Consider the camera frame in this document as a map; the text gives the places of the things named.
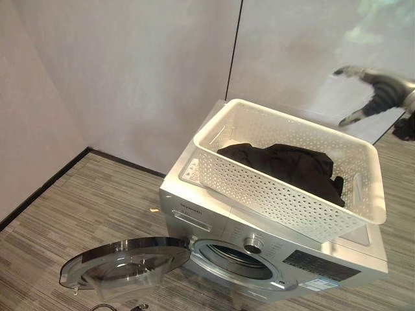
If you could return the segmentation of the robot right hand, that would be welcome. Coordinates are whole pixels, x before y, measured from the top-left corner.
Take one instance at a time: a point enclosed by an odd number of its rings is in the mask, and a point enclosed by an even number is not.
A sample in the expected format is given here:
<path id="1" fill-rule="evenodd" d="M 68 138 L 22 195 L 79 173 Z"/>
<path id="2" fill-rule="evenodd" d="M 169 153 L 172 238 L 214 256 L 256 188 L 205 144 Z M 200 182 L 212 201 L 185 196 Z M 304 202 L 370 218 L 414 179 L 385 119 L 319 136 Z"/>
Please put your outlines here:
<path id="1" fill-rule="evenodd" d="M 346 65 L 333 72 L 335 76 L 356 77 L 370 85 L 373 95 L 360 109 L 344 117 L 338 126 L 346 127 L 363 119 L 401 108 L 409 114 L 414 113 L 414 80 L 382 69 Z"/>

